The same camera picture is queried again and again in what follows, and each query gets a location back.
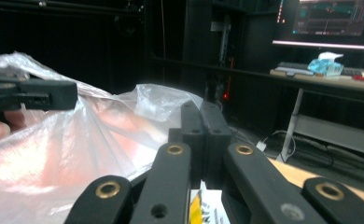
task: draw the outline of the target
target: clear plastic bag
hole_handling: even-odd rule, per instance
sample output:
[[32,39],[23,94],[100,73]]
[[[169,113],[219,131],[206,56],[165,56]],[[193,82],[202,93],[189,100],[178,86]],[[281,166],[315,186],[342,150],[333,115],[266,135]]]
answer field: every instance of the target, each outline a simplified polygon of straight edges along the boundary
[[[73,80],[25,54],[0,55],[0,74],[11,66],[19,74]],[[27,128],[0,140],[0,223],[63,223],[94,179],[133,179],[147,170],[168,129],[180,127],[180,106],[202,102],[153,84],[121,95],[78,81],[77,87],[75,110],[23,109]]]

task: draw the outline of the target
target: computer screen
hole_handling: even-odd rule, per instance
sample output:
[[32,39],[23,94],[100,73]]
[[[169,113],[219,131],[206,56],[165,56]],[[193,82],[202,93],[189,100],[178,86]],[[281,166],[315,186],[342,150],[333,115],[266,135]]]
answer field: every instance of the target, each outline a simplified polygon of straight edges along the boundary
[[281,0],[273,43],[364,50],[364,0]]

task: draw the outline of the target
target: floor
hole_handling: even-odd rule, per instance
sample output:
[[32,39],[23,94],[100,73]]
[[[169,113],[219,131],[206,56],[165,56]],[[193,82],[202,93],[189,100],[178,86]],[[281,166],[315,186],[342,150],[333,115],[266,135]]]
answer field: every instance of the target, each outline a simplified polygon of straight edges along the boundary
[[[266,148],[263,152],[270,158],[276,158],[284,144],[285,131],[262,136],[258,132],[232,126],[231,130],[239,142],[256,145],[258,141],[264,141]],[[291,142],[289,147],[289,152],[293,152],[293,155],[287,164],[364,190],[364,155],[301,135],[294,135],[294,140],[295,145]]]

